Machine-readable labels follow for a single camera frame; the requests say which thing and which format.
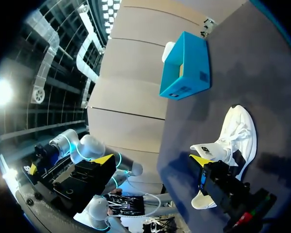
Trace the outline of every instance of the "shoelace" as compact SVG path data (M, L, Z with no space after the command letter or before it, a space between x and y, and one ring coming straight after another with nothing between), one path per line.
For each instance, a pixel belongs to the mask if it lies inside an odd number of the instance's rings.
M217 142L223 142L228 143L228 149L229 152L227 153L226 157L224 158L224 162L229 165L233 158L233 148L236 145L236 141L239 139L246 139L250 136L250 131L246 128L246 125L241 123L237 126L237 128L234 130L232 135L223 134Z

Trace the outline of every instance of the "cable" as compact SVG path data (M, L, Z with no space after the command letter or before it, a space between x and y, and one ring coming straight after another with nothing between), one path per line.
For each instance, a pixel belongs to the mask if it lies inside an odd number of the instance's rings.
M146 215L140 215L140 216L110 215L110 216L107 216L107 217L105 218L105 223L106 223L106 225L109 226L109 227L111 227L111 225L109 224L108 219L111 218L111 217L131 217L131 218L148 217L148 216L151 216L151 215L155 214L155 213L158 211L158 209L161 207L161 205L162 205L161 200L160 200L157 196L155 196L155 195L153 195L153 194L150 194L150 193L147 193L147 192L144 192L144 191L141 191L141 190L138 190L138 188L136 188L135 186L133 186L133 185L130 183L130 181L129 181L129 177L127 178L127 182L130 184L130 186L131 186L132 188L136 189L136 190L137 190L138 192L140 192L140 193L143 193L143 194L146 194L146 195L150 195L150 196L156 198L156 199L158 200L158 202L159 202L159 205L158 205L158 207L157 207L154 211L152 211L151 213L148 213L148 214L146 214Z

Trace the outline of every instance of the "air duct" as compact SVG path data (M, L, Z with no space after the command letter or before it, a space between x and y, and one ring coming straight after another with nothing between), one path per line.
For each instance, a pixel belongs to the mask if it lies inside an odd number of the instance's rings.
M78 70L87 77L87 82L85 85L85 89L83 92L81 108L85 108L87 106L87 95L89 91L89 86L91 82L96 83L98 79L98 75L84 62L84 56L88 50L88 47L93 42L98 52L102 54L104 52L104 48L101 46L100 41L97 37L97 34L94 32L94 27L92 22L88 16L89 7L87 5L82 5L79 7L78 12L80 14L81 20L88 31L88 36L84 40L83 44L77 55L77 68Z
M32 90L31 103L41 104L45 97L44 85L49 69L59 48L59 36L39 10L33 11L25 22L49 43Z

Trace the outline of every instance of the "logo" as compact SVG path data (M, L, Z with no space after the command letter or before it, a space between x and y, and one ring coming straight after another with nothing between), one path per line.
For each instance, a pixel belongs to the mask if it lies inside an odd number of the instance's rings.
M208 148L206 148L206 147L201 147L201 148L202 148L202 150L205 152L206 155L213 156L213 155L210 153L210 151L208 150Z

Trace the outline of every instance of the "screw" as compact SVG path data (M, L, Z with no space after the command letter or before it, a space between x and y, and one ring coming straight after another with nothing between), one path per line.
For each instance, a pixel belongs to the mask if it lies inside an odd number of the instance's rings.
M244 183L244 187L245 188L250 188L250 183L249 182Z
M37 200L41 200L42 199L42 195L40 193L35 193L34 194L34 197L37 199Z
M32 205L33 205L33 200L30 199L30 198L28 198L28 199L26 200L26 203L27 203L27 205L32 206Z
M72 190L72 189L68 189L68 190L66 191L66 193L67 193L67 194L73 194L73 190Z

